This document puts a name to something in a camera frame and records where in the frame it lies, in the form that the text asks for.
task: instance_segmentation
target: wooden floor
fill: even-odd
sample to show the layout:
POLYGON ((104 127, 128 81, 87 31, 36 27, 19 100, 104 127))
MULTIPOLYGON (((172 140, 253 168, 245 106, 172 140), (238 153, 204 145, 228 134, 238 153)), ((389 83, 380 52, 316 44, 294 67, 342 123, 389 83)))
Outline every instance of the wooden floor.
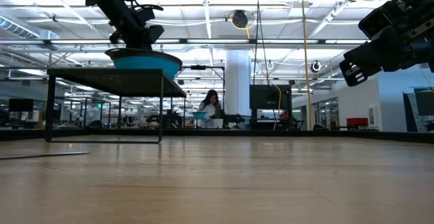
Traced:
POLYGON ((434 223, 434 146, 355 138, 0 143, 0 223, 434 223))

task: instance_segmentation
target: red box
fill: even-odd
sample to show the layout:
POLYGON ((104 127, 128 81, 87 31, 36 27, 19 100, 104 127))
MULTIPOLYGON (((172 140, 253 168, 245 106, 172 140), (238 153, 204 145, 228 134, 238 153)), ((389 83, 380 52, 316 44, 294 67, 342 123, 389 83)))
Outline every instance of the red box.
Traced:
POLYGON ((367 126, 367 118, 347 118, 347 126, 367 126))

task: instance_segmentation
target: blue bowl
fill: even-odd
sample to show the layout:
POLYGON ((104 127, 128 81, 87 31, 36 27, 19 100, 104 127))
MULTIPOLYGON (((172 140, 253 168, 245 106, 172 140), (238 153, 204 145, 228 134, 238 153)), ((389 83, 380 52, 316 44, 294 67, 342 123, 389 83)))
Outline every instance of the blue bowl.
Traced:
POLYGON ((205 112, 193 112, 193 117, 195 119, 203 119, 205 118, 206 113, 205 112))
POLYGON ((115 63, 116 69, 162 69, 171 79, 175 79, 182 66, 179 58, 150 50, 115 48, 107 50, 106 54, 115 63))

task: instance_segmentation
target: dark hair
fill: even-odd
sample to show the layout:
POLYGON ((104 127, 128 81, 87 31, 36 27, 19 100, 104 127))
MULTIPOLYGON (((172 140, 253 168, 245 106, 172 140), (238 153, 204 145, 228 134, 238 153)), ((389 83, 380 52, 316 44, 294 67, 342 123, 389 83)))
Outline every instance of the dark hair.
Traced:
POLYGON ((201 105, 203 106, 207 106, 209 105, 211 102, 211 97, 215 96, 216 97, 216 105, 218 104, 218 94, 215 90, 209 90, 208 93, 206 94, 205 99, 203 99, 203 101, 201 102, 201 105))

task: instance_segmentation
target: ceiling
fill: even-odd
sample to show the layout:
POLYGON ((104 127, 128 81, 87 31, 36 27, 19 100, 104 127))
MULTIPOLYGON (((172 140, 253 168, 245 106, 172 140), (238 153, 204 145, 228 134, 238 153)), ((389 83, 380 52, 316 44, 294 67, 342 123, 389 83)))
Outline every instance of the ceiling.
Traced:
MULTIPOLYGON (((257 0, 138 0, 140 4, 156 4, 164 7, 164 11, 155 11, 156 19, 151 24, 162 24, 165 33, 162 39, 247 39, 255 38, 255 22, 257 0), (230 16, 234 10, 245 10, 252 28, 236 29, 230 16)), ((358 22, 373 9, 388 0, 304 0, 306 13, 306 32, 309 40, 327 41, 329 45, 309 44, 307 46, 308 63, 318 60, 324 64, 323 71, 310 74, 309 77, 339 77, 338 63, 342 55, 351 48, 357 47, 366 40, 365 35, 357 28, 358 22), (340 45, 347 40, 348 45, 340 45)), ((0 16, 25 27, 27 30, 41 32, 49 30, 59 39, 74 39, 70 44, 58 45, 55 51, 25 43, 0 44, 3 50, 0 64, 4 67, 16 67, 17 64, 27 67, 44 67, 56 61, 57 67, 74 66, 112 66, 110 58, 104 51, 107 44, 80 44, 83 39, 105 39, 113 32, 108 19, 97 7, 87 7, 85 0, 0 0, 0 16)), ((287 83, 289 77, 304 77, 304 48, 302 1, 301 0, 260 0, 263 39, 297 39, 300 43, 291 45, 267 44, 258 50, 258 63, 265 69, 264 53, 267 60, 273 63, 269 70, 271 77, 281 77, 277 83, 287 83)), ((0 29, 2 39, 25 39, 0 29)), ((236 45, 155 45, 154 49, 179 57, 184 65, 205 64, 223 66, 226 50, 236 45)), ((252 46, 238 47, 251 49, 250 56, 254 60, 252 46)), ((180 77, 215 77, 212 81, 203 81, 208 87, 221 86, 218 76, 209 71, 185 71, 180 77)), ((333 81, 321 83, 325 88, 333 81)), ((194 81, 186 81, 184 87, 203 86, 194 81)))

